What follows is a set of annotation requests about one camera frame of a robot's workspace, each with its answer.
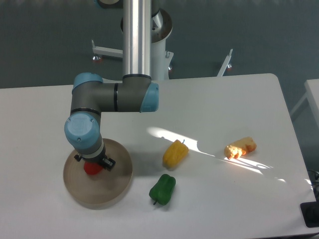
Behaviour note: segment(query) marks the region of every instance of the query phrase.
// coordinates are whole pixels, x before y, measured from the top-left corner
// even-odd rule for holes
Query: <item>gray floor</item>
[[[317,0],[160,2],[174,23],[166,43],[175,53],[171,78],[216,76],[233,48],[227,74],[275,74],[289,110],[305,80],[319,78]],[[93,63],[90,42],[121,49],[121,18],[121,9],[97,9],[93,0],[0,0],[0,88],[68,85],[81,72],[121,79],[122,61]],[[294,126],[307,167],[319,170],[309,108]]]

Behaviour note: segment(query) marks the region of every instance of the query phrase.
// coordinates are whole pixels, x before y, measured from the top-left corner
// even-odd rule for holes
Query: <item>white table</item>
[[[306,227],[299,207],[315,197],[274,75],[158,83],[156,113],[102,114],[102,136],[123,144],[134,164],[127,195],[105,210],[80,206],[63,184],[73,150],[63,131],[72,86],[1,89],[1,238],[249,239],[319,232]],[[257,150],[241,161],[225,160],[225,145],[244,136],[254,138]],[[169,172],[161,158],[176,138],[192,151]],[[177,185],[169,205],[153,206],[148,193],[163,173]]]
[[[294,121],[306,106],[310,106],[317,125],[319,127],[319,79],[307,80],[305,82],[306,93],[301,97],[290,112],[292,121]]]

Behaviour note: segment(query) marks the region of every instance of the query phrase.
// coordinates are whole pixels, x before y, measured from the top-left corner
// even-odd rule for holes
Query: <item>metal stand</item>
[[[226,69],[227,70],[230,70],[232,68],[232,65],[229,63],[230,62],[230,59],[231,59],[231,53],[233,52],[233,49],[230,50],[229,54],[226,56],[224,62],[223,62],[223,65],[221,66],[217,76],[218,77],[221,77],[224,75]]]
[[[168,80],[168,73],[172,71],[171,60],[173,52],[166,51],[166,39],[172,31],[170,15],[159,9],[152,17],[151,30],[151,77],[152,80]],[[92,40],[92,50],[96,56],[123,58],[123,51],[119,49],[95,46]]]

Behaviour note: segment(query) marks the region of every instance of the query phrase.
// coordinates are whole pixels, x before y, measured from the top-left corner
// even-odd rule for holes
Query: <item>green bell pepper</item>
[[[155,201],[154,205],[158,202],[165,206],[171,198],[176,180],[168,174],[163,174],[159,181],[150,190],[149,196]]]

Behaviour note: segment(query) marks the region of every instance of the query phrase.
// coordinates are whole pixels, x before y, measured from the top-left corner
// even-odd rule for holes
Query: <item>ginger root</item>
[[[252,137],[245,137],[227,145],[224,149],[224,154],[228,159],[239,158],[246,153],[252,152],[257,145]]]

